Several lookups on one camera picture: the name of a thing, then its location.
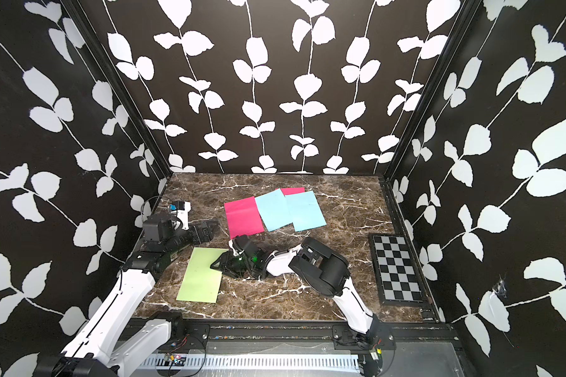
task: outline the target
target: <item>checkerboard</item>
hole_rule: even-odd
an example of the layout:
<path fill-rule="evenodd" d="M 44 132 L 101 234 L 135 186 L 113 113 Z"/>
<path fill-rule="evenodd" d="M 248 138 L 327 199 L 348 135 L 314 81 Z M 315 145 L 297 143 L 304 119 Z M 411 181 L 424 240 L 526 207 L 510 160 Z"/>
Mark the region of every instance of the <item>checkerboard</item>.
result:
<path fill-rule="evenodd" d="M 376 281 L 382 301 L 422 302 L 422 289 L 415 275 L 404 237 L 369 235 Z"/>

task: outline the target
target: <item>wall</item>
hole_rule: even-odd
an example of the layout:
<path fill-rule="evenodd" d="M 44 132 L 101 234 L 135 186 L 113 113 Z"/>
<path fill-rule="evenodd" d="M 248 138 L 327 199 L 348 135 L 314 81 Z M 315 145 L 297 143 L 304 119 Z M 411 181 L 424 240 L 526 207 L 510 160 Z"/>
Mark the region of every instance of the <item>wall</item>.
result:
<path fill-rule="evenodd" d="M 82 2 L 172 171 L 315 174 L 385 170 L 460 5 Z"/>
<path fill-rule="evenodd" d="M 30 376 L 97 310 L 165 184 L 64 8 L 41 3 L 0 1 L 6 377 Z"/>
<path fill-rule="evenodd" d="M 393 190 L 478 372 L 566 376 L 566 0 L 505 5 L 483 1 Z"/>

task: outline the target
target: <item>light blue paper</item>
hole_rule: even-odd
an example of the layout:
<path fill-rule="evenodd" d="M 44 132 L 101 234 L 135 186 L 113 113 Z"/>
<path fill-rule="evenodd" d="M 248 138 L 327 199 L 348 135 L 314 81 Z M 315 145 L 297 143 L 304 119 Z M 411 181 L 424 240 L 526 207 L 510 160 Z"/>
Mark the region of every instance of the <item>light blue paper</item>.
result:
<path fill-rule="evenodd" d="M 269 232 L 291 224 L 287 201 L 280 189 L 256 197 L 256 204 L 260 217 L 262 217 L 262 221 L 264 221 Z"/>
<path fill-rule="evenodd" d="M 314 192 L 286 195 L 285 199 L 296 232 L 327 225 Z"/>

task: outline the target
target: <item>pink paper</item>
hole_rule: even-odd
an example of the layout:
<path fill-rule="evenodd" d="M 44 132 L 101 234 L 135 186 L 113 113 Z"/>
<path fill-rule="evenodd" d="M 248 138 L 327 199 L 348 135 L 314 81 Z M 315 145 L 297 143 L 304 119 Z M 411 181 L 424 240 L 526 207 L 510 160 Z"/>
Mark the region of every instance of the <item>pink paper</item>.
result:
<path fill-rule="evenodd" d="M 304 188 L 292 187 L 292 188 L 281 189 L 281 191 L 283 191 L 283 195 L 293 195 L 293 194 L 299 194 L 300 192 L 304 192 Z"/>
<path fill-rule="evenodd" d="M 231 239 L 264 231 L 255 197 L 225 203 L 225 212 Z"/>

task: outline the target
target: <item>marble tabletop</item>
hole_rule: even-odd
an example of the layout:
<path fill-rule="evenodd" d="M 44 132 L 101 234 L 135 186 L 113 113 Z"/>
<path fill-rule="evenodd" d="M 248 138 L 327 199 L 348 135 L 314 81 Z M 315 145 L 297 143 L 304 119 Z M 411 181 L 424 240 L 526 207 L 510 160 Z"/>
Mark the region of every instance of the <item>marble tabletop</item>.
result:
<path fill-rule="evenodd" d="M 174 174 L 158 211 L 171 201 L 191 202 L 189 222 L 218 219 L 219 229 L 205 247 L 228 248 L 224 203 L 266 194 L 286 187 L 314 191 L 327 222 L 324 227 L 295 232 L 293 225 L 250 236 L 266 252 L 285 250 L 314 237 L 344 255 L 352 281 L 363 302 L 384 321 L 419 322 L 414 306 L 382 305 L 379 302 L 370 257 L 368 233 L 393 233 L 377 177 L 293 176 L 268 174 Z M 176 301 L 192 247 L 181 251 L 147 294 L 135 316 L 176 310 L 186 318 L 343 320 L 330 298 L 319 295 L 297 276 L 279 276 L 265 281 L 241 281 L 222 276 L 216 303 Z"/>

